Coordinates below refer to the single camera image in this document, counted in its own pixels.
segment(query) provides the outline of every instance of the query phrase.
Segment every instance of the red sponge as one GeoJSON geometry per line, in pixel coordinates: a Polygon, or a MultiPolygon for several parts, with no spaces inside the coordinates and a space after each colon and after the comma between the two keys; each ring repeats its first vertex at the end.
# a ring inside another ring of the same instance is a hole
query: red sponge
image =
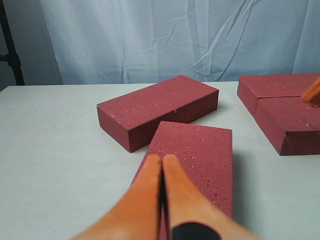
{"type": "Polygon", "coordinates": [[[300,97],[320,73],[241,76],[237,95],[254,116],[258,99],[300,97]]]}
{"type": "Polygon", "coordinates": [[[191,123],[214,111],[219,90],[177,76],[97,105],[100,126],[127,151],[148,145],[160,121],[191,123]]]}
{"type": "MultiPolygon", "coordinates": [[[[161,158],[166,154],[175,154],[202,193],[221,211],[232,217],[232,130],[162,121],[140,168],[149,154],[158,154],[161,158]]],[[[160,240],[165,239],[162,211],[160,240]]]]}
{"type": "Polygon", "coordinates": [[[255,120],[280,155],[320,154],[320,108],[300,97],[259,99],[255,120]]]}

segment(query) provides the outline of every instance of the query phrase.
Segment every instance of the white table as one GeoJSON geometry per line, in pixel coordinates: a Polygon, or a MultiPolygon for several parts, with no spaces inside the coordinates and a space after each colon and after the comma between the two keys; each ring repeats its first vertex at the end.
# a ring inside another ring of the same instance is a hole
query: white table
{"type": "MultiPolygon", "coordinates": [[[[0,93],[0,239],[64,240],[125,193],[146,152],[99,126],[96,104],[150,84],[10,86],[0,93]]],[[[279,156],[236,95],[197,120],[233,129],[234,219],[270,240],[319,239],[320,156],[279,156]]]]}

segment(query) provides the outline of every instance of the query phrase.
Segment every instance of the white curtain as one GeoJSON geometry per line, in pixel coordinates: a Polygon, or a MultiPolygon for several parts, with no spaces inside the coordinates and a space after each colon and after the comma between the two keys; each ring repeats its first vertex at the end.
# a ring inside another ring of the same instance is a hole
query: white curtain
{"type": "Polygon", "coordinates": [[[40,0],[64,84],[320,72],[320,0],[40,0]]]}

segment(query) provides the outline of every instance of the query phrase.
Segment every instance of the curtain fold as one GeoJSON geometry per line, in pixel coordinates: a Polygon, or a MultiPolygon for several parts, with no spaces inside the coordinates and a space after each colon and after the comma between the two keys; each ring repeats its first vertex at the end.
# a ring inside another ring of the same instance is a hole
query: curtain fold
{"type": "Polygon", "coordinates": [[[64,84],[320,72],[319,0],[40,0],[64,84]]]}

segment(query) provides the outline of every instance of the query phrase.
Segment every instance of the red foam brick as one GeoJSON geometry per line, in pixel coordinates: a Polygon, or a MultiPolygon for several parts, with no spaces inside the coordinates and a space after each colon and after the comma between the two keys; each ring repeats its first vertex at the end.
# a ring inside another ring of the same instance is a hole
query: red foam brick
{"type": "Polygon", "coordinates": [[[300,97],[320,73],[241,76],[237,95],[251,115],[255,115],[258,99],[300,97]]]}
{"type": "Polygon", "coordinates": [[[280,155],[320,154],[320,108],[300,97],[259,99],[255,120],[280,155]]]}
{"type": "Polygon", "coordinates": [[[150,143],[160,121],[191,123],[217,109],[219,90],[177,76],[97,105],[100,126],[127,151],[150,143]]]}
{"type": "MultiPolygon", "coordinates": [[[[175,154],[202,193],[232,218],[232,130],[162,121],[137,173],[149,154],[175,154]]],[[[159,239],[167,239],[163,210],[159,239]]]]}

